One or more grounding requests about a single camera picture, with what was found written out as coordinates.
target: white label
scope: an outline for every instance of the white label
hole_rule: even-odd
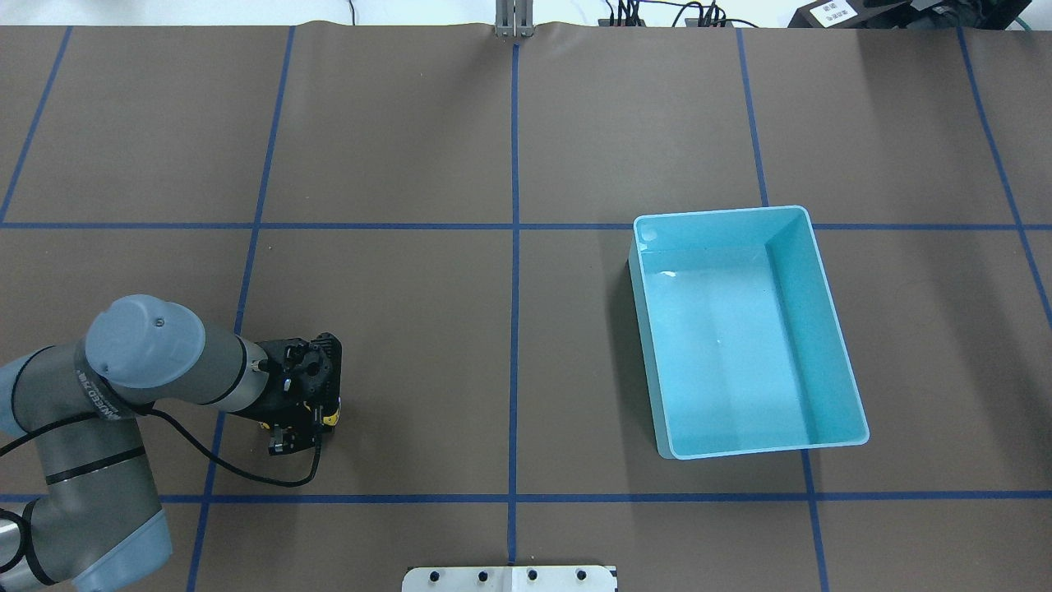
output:
[[[833,2],[826,2],[821,6],[811,8],[811,15],[822,23],[822,26],[833,26],[851,17],[857,17],[858,13],[854,12],[854,8],[851,7],[851,4],[848,4],[847,0],[833,0]]]

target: electrical cable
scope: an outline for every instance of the electrical cable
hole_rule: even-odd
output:
[[[197,438],[195,438],[194,435],[186,430],[186,428],[183,428],[182,424],[180,424],[175,417],[171,417],[170,415],[164,413],[163,411],[150,409],[145,412],[145,415],[151,415],[154,417],[159,417],[167,422],[168,425],[170,425],[173,428],[176,429],[177,432],[179,432],[179,435],[186,438],[186,442],[190,443],[190,445],[193,445],[194,448],[198,450],[198,452],[207,457],[208,461],[211,461],[216,465],[219,465],[220,467],[226,469],[227,471],[234,473],[235,475],[238,475],[239,477],[243,477],[251,482],[267,484],[271,486],[296,488],[309,484],[311,481],[313,481],[315,475],[318,474],[318,466],[321,463],[321,455],[322,455],[321,427],[318,425],[315,426],[315,457],[310,464],[310,473],[308,473],[307,476],[302,479],[296,482],[285,482],[281,479],[264,477],[262,475],[257,475],[255,473],[249,473],[248,471],[239,469],[234,465],[230,465],[226,461],[223,461],[216,454],[213,454],[210,450],[205,448],[205,446],[202,445]],[[27,432],[25,435],[16,438],[15,441],[4,445],[3,447],[0,447],[0,457],[8,454],[9,452],[14,451],[18,447],[28,443],[32,440],[40,437],[46,434],[47,432],[50,432],[52,430],[57,430],[59,428],[69,426],[70,424],[77,424],[79,422],[94,420],[96,417],[98,417],[98,415],[88,412],[88,413],[79,413],[77,415],[72,415],[64,420],[59,420],[58,422],[52,422],[46,426],[42,426],[40,428],[37,428],[36,430],[33,430],[32,432]]]
[[[635,0],[635,5],[639,6],[640,3],[644,4],[665,4],[666,6],[680,6],[680,12],[676,13],[675,18],[672,20],[672,26],[680,23],[680,18],[683,13],[689,7],[697,8],[697,26],[726,26],[727,23],[740,22],[742,24],[747,24],[754,28],[760,28],[760,25],[749,22],[744,19],[731,19],[727,18],[727,11],[723,9],[721,6],[716,5],[715,2],[711,4],[702,4],[702,2],[669,2],[668,0]]]
[[[182,424],[177,422],[175,417],[168,415],[167,413],[164,413],[163,411],[150,409],[149,411],[146,412],[146,415],[160,417],[161,420],[167,422],[169,426],[171,426],[173,428],[176,429],[177,432],[179,432],[180,436],[186,438],[186,442],[190,443],[190,445],[193,445],[194,448],[198,450],[198,452],[205,455],[208,458],[208,461],[211,461],[216,465],[219,465],[220,467],[226,469],[227,471],[234,473],[235,475],[239,477],[244,477],[250,482],[257,482],[278,487],[294,488],[294,487],[302,487],[309,484],[310,482],[313,481],[315,475],[318,474],[318,465],[321,463],[322,460],[321,427],[318,425],[315,425],[315,457],[313,461],[311,461],[310,463],[310,473],[308,473],[306,477],[303,477],[302,479],[296,482],[284,482],[281,479],[272,479],[270,477],[263,477],[255,473],[249,473],[248,471],[239,469],[234,465],[230,465],[226,461],[223,461],[218,455],[213,454],[210,450],[205,448],[205,446],[202,445],[197,438],[195,438],[194,435],[186,430],[186,428],[183,428]]]
[[[726,23],[726,22],[740,22],[742,24],[747,24],[747,25],[749,25],[749,26],[751,26],[753,28],[760,28],[760,25],[753,24],[753,23],[751,23],[751,22],[749,22],[747,20],[743,20],[743,19],[720,19],[720,20],[712,21],[709,24],[709,26],[722,25],[722,23]]]
[[[679,4],[679,6],[680,6],[680,12],[676,13],[675,14],[675,18],[672,19],[672,26],[675,26],[676,24],[679,24],[680,17],[682,17],[683,13],[687,8],[689,8],[691,6],[696,6],[697,7],[697,20],[699,21],[702,20],[702,16],[705,14],[705,6],[703,6],[701,2],[687,2],[686,4]]]
[[[15,438],[13,442],[11,442],[11,443],[8,443],[8,444],[0,447],[0,456],[3,456],[5,454],[9,453],[11,451],[13,451],[16,448],[24,445],[25,443],[27,443],[27,442],[29,442],[29,441],[32,441],[34,438],[40,437],[40,436],[46,434],[47,432],[50,432],[52,430],[58,430],[59,428],[68,426],[70,424],[77,424],[78,422],[84,422],[86,420],[94,420],[96,417],[98,417],[98,415],[96,415],[95,413],[90,413],[90,412],[87,412],[87,413],[78,413],[77,415],[70,415],[69,417],[66,417],[65,420],[59,420],[58,422],[52,422],[50,424],[47,424],[46,426],[41,426],[40,428],[37,428],[36,430],[33,430],[32,432],[26,432],[25,435],[19,436],[17,438]]]

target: metal bracket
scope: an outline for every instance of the metal bracket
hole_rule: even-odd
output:
[[[402,592],[616,592],[612,566],[416,568]]]
[[[498,37],[533,36],[533,0],[497,0]]]

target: black cable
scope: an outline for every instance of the black cable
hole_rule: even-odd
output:
[[[677,4],[680,6],[680,12],[675,14],[675,18],[672,19],[672,26],[675,26],[680,22],[680,17],[683,16],[684,11],[691,6],[697,6],[697,20],[702,20],[702,15],[705,13],[705,6],[701,2],[687,2],[686,4]]]
[[[219,465],[220,467],[226,469],[227,471],[234,473],[235,475],[239,477],[244,477],[250,482],[257,482],[278,487],[294,488],[294,487],[302,487],[309,484],[311,481],[313,481],[315,475],[318,474],[318,465],[319,463],[321,463],[322,458],[321,430],[318,429],[318,427],[315,428],[315,458],[310,463],[310,473],[308,473],[306,477],[303,477],[298,482],[283,482],[281,479],[271,479],[270,477],[263,477],[254,473],[249,473],[248,471],[245,471],[243,469],[238,469],[234,465],[230,465],[226,461],[223,461],[219,456],[213,454],[210,450],[208,450],[207,448],[205,448],[204,445],[198,442],[198,440],[195,438],[194,435],[186,430],[186,428],[183,428],[183,426],[179,422],[177,422],[175,417],[168,415],[167,413],[164,413],[163,411],[151,409],[146,412],[146,415],[153,415],[154,417],[160,417],[161,420],[164,420],[173,428],[175,428],[177,432],[179,432],[179,435],[186,438],[186,442],[190,443],[190,445],[193,445],[194,448],[198,450],[198,452],[205,455],[208,458],[208,461],[211,461],[216,465]]]
[[[26,551],[29,550],[29,523],[25,518],[12,512],[11,510],[4,510],[0,508],[0,520],[7,520],[18,527],[18,549],[15,550],[15,556],[11,558],[9,562],[0,566],[0,573],[8,572],[15,569],[25,556]]]
[[[205,455],[208,458],[208,461],[211,461],[216,465],[219,465],[220,467],[226,469],[227,471],[234,473],[235,475],[238,475],[239,477],[244,477],[244,478],[246,478],[248,481],[251,481],[251,482],[258,482],[258,483],[261,483],[261,484],[267,484],[267,485],[271,485],[271,486],[294,488],[294,487],[302,487],[302,486],[305,486],[305,485],[309,484],[311,481],[313,481],[315,475],[318,474],[318,465],[321,463],[321,455],[322,455],[321,431],[320,431],[320,429],[318,427],[315,428],[315,430],[316,430],[316,432],[315,432],[315,458],[313,458],[313,461],[310,464],[310,473],[307,474],[306,477],[304,477],[304,478],[302,478],[302,479],[300,479],[298,482],[283,482],[281,479],[271,479],[270,477],[264,477],[264,476],[261,476],[261,475],[256,475],[254,473],[249,473],[248,471],[239,469],[239,468],[235,467],[234,465],[230,465],[226,461],[223,461],[219,456],[213,454],[210,450],[208,450],[207,448],[204,447],[204,445],[202,445],[200,442],[198,442],[198,440],[195,438],[194,435],[190,434],[186,430],[186,428],[183,428],[182,424],[180,424],[178,421],[176,421],[175,417],[171,417],[170,415],[168,415],[167,413],[164,413],[163,411],[158,411],[156,409],[150,409],[150,410],[148,410],[148,411],[145,412],[145,415],[153,415],[154,417],[160,417],[161,420],[164,420],[173,428],[175,428],[177,432],[179,432],[179,435],[181,435],[182,437],[186,438],[186,442],[190,443],[194,446],[194,448],[198,449],[198,452],[200,452],[201,454]],[[3,447],[0,447],[0,456],[4,456],[5,454],[12,452],[13,450],[17,449],[18,447],[20,447],[20,446],[28,443],[29,441],[32,441],[34,438],[40,437],[40,436],[46,434],[47,432],[50,432],[52,430],[57,430],[57,429],[62,428],[64,426],[69,426],[70,424],[77,424],[78,422],[84,422],[86,420],[94,420],[96,417],[98,417],[98,415],[96,415],[95,413],[80,413],[80,414],[77,414],[77,415],[72,415],[69,417],[66,417],[64,420],[59,420],[58,422],[52,422],[50,424],[48,424],[46,426],[42,426],[40,428],[37,428],[36,430],[33,430],[32,432],[27,432],[25,435],[16,438],[15,441],[13,441],[13,442],[4,445]]]
[[[15,438],[14,442],[11,442],[4,445],[3,447],[0,447],[0,456],[7,454],[8,452],[24,445],[25,443],[32,441],[33,438],[42,436],[47,432],[50,432],[52,430],[57,430],[59,428],[68,426],[70,424],[84,422],[85,420],[94,420],[96,417],[98,417],[98,415],[96,415],[95,413],[78,413],[77,415],[70,415],[69,417],[66,417],[65,420],[59,420],[58,422],[52,422],[46,426],[41,426],[40,428],[37,428],[36,430],[33,430],[32,432],[28,432],[23,436]]]
[[[753,24],[747,20],[742,20],[742,19],[720,19],[717,21],[712,21],[712,23],[709,26],[716,26],[725,22],[740,22],[742,24],[747,24],[753,28],[760,28],[760,25]]]
[[[717,6],[715,2],[712,2],[709,5],[705,5],[702,4],[701,2],[683,3],[683,2],[669,2],[668,0],[635,0],[636,5],[639,5],[641,2],[645,4],[665,4],[666,6],[680,6],[680,12],[676,13],[675,19],[672,20],[672,26],[675,26],[676,24],[680,23],[680,17],[683,16],[683,13],[687,8],[693,6],[697,8],[697,26],[726,26],[726,24],[729,22],[740,22],[755,28],[760,28],[760,25],[753,24],[747,20],[727,18],[727,11],[724,11],[722,7]]]

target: yellow part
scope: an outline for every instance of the yellow part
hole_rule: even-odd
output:
[[[338,422],[340,422],[340,410],[339,409],[337,409],[336,413],[333,413],[332,415],[329,415],[327,417],[323,417],[322,419],[322,424],[324,424],[326,426],[330,426],[330,427],[331,426],[336,426]]]

